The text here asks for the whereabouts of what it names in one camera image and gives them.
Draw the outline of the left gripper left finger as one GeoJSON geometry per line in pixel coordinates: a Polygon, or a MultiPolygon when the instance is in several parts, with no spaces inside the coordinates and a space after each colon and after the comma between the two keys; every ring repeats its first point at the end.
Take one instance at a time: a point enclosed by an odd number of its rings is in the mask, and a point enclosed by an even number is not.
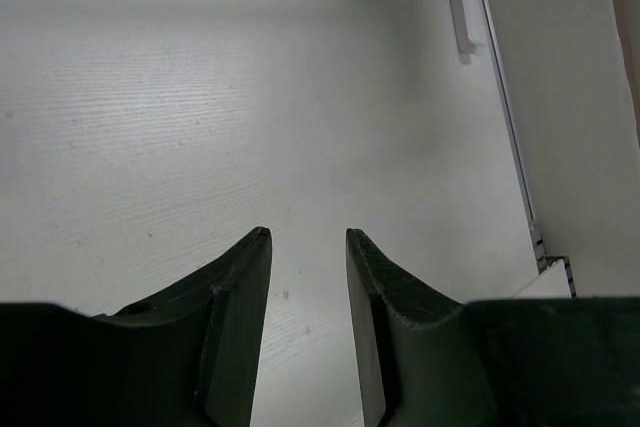
{"type": "Polygon", "coordinates": [[[218,259],[112,315],[1,307],[5,426],[246,426],[272,239],[251,230],[218,259]]]}

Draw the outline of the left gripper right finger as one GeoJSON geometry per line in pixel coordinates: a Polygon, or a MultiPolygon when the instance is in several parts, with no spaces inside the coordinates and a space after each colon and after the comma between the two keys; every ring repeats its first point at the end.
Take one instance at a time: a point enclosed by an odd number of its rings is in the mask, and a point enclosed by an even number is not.
{"type": "Polygon", "coordinates": [[[346,233],[368,426],[635,426],[637,298],[457,302],[346,233]]]}

